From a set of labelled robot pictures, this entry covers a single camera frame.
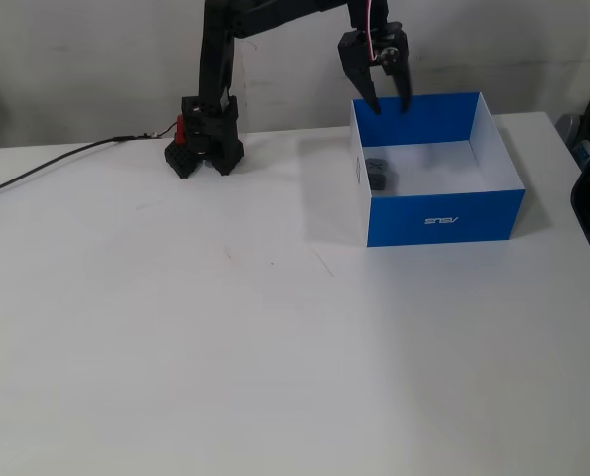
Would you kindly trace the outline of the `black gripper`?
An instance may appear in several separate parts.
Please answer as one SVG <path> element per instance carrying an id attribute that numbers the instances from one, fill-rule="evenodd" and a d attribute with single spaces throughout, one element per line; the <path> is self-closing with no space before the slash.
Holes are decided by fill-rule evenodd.
<path id="1" fill-rule="evenodd" d="M 370 31 L 355 30 L 343 35 L 338 51 L 345 76 L 376 114 L 382 110 L 370 68 L 381 66 L 395 85 L 401 109 L 409 110 L 413 88 L 408 63 L 408 40 L 400 22 L 390 22 Z"/>

